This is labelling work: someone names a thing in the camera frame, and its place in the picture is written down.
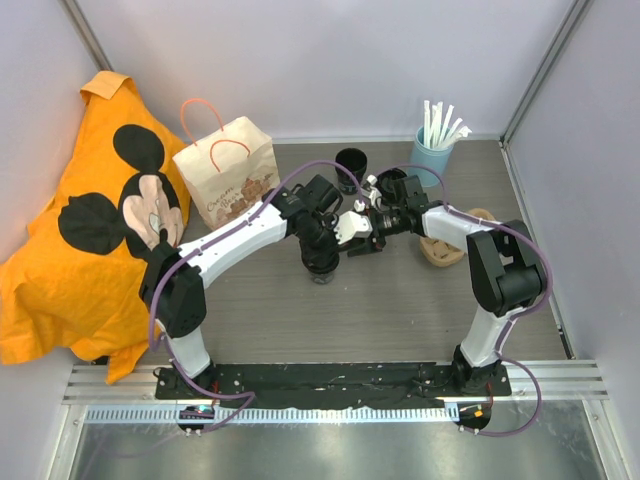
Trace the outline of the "dark coffee cup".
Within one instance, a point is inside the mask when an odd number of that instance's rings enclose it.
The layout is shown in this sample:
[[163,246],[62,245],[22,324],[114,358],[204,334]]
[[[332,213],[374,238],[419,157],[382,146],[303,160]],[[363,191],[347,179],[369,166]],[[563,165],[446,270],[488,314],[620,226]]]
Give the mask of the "dark coffee cup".
[[334,279],[334,272],[311,272],[310,278],[316,284],[327,285]]

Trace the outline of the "white paper takeout bag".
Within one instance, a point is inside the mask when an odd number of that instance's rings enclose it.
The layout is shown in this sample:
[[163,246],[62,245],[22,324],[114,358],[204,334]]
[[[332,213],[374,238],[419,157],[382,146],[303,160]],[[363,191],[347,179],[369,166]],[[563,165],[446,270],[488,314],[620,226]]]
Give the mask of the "white paper takeout bag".
[[247,212],[269,190],[280,184],[272,138],[248,117],[224,123],[197,139],[186,124],[190,104],[210,103],[201,98],[185,101],[180,121],[191,144],[173,156],[204,223],[216,230]]

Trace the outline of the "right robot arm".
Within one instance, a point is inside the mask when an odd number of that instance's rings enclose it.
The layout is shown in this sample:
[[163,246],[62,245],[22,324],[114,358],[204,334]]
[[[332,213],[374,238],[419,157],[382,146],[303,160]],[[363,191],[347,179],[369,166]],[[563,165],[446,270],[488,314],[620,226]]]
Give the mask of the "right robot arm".
[[540,254],[523,223],[496,223],[431,202],[415,175],[391,180],[390,198],[381,195],[379,183],[369,176],[369,200],[355,201],[340,215],[334,228],[338,244],[351,256],[366,255],[381,251],[387,237],[411,232],[466,255],[478,307],[445,383],[475,394],[495,376],[514,321],[547,290]]

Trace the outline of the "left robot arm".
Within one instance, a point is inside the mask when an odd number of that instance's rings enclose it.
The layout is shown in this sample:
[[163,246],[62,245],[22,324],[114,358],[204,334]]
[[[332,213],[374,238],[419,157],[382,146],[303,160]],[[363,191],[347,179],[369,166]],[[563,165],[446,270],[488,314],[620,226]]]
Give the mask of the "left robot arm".
[[214,390],[217,371],[200,325],[207,313],[205,290],[226,270],[257,250],[290,235],[298,238],[303,266],[312,279],[329,282],[339,265],[334,227],[343,201],[333,184],[316,175],[292,190],[271,190],[246,214],[196,241],[151,250],[139,296],[160,327],[178,364],[178,386],[190,398]]

